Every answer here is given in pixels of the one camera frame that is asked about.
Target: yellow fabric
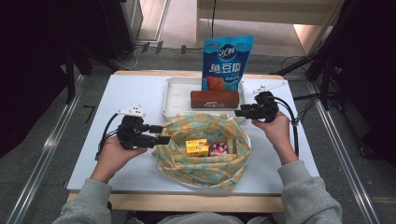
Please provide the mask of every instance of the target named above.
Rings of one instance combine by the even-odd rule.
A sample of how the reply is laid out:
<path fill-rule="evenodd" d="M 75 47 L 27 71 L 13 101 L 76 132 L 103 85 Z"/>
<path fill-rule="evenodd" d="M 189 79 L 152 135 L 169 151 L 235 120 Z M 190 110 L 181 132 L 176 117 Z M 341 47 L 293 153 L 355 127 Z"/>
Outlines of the yellow fabric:
<path fill-rule="evenodd" d="M 153 155 L 166 175 L 194 187 L 233 190 L 251 156 L 248 136 L 233 118 L 224 115 L 180 114 L 163 125 L 159 135 L 171 136 Z M 188 157 L 186 141 L 206 138 L 209 144 L 227 143 L 230 153 L 215 157 Z"/>

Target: snack package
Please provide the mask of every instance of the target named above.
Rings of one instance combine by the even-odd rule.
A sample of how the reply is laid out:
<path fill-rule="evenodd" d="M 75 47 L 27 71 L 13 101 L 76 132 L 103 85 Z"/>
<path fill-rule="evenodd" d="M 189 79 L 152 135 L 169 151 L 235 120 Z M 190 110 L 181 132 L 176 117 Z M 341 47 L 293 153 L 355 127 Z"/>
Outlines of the snack package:
<path fill-rule="evenodd" d="M 209 146 L 205 138 L 186 141 L 187 156 L 206 157 L 209 154 Z"/>
<path fill-rule="evenodd" d="M 202 90 L 238 91 L 252 45 L 252 35 L 207 39 L 204 43 Z"/>

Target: gray sleeve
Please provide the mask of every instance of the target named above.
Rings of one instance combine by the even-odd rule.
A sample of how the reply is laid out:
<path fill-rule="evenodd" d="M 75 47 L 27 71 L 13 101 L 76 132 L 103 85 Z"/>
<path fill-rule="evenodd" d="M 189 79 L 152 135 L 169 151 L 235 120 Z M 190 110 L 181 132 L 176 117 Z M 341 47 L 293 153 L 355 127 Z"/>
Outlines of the gray sleeve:
<path fill-rule="evenodd" d="M 340 203 L 326 190 L 322 178 L 307 172 L 303 161 L 286 164 L 278 172 L 287 223 L 342 223 Z"/>
<path fill-rule="evenodd" d="M 86 179 L 76 199 L 62 207 L 61 216 L 53 223 L 111 223 L 107 209 L 111 186 Z"/>

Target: white plastic container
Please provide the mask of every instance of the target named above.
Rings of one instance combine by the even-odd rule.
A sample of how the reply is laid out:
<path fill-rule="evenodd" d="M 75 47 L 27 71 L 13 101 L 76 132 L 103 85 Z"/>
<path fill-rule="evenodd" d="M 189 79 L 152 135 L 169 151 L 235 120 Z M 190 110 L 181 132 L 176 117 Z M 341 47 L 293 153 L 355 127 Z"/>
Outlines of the white plastic container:
<path fill-rule="evenodd" d="M 191 108 L 191 91 L 201 90 L 202 79 L 200 77 L 170 77 L 166 80 L 166 92 L 163 99 L 163 116 L 167 120 L 173 119 L 177 114 L 227 114 L 236 122 L 245 120 L 244 117 L 236 117 L 231 108 Z M 239 105 L 245 104 L 243 81 L 239 83 Z"/>

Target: metal frame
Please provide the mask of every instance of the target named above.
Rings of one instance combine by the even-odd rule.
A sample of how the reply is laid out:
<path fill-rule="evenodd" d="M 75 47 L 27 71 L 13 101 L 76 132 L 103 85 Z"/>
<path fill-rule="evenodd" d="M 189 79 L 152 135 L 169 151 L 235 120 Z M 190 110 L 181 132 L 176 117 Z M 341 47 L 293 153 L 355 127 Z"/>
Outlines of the metal frame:
<path fill-rule="evenodd" d="M 30 203 L 35 197 L 35 193 L 47 171 L 47 168 L 52 160 L 55 153 L 56 147 L 64 134 L 64 129 L 67 126 L 73 111 L 76 108 L 79 96 L 81 95 L 82 88 L 84 86 L 85 77 L 80 75 L 76 83 L 76 95 L 72 101 L 64 107 L 64 111 L 60 116 L 55 128 L 49 134 L 46 143 L 43 146 L 42 153 L 38 162 L 35 165 L 35 169 L 31 173 L 28 181 L 22 188 L 21 194 L 15 204 L 12 212 L 8 216 L 7 224 L 22 223 L 23 218 L 29 208 Z"/>
<path fill-rule="evenodd" d="M 308 88 L 311 93 L 318 93 L 318 86 L 312 82 L 308 82 Z M 323 120 L 323 123 L 327 129 L 327 132 L 332 140 L 335 152 L 338 156 L 338 160 L 341 162 L 341 166 L 346 174 L 346 179 L 352 189 L 355 196 L 356 202 L 358 203 L 361 213 L 366 223 L 380 223 L 378 216 L 376 215 L 375 209 L 371 203 L 370 197 L 366 192 L 361 179 L 359 178 L 358 172 L 356 171 L 352 160 L 347 153 L 347 149 L 341 139 L 340 134 L 335 128 L 334 122 L 332 121 L 332 115 L 330 111 L 325 110 L 321 102 L 317 103 L 318 112 Z"/>
<path fill-rule="evenodd" d="M 170 2 L 170 0 L 165 0 L 165 4 L 163 4 L 163 12 L 161 13 L 160 22 L 158 23 L 157 31 L 155 33 L 154 39 L 153 40 L 151 40 L 151 39 L 147 39 L 146 40 L 146 39 L 138 39 L 137 38 L 136 39 L 137 43 L 147 43 L 147 42 L 158 43 L 158 41 L 160 39 L 161 30 L 163 29 L 163 23 L 165 21 L 165 15 L 166 15 L 166 12 L 168 11 L 168 8 L 169 8 L 169 2 Z"/>

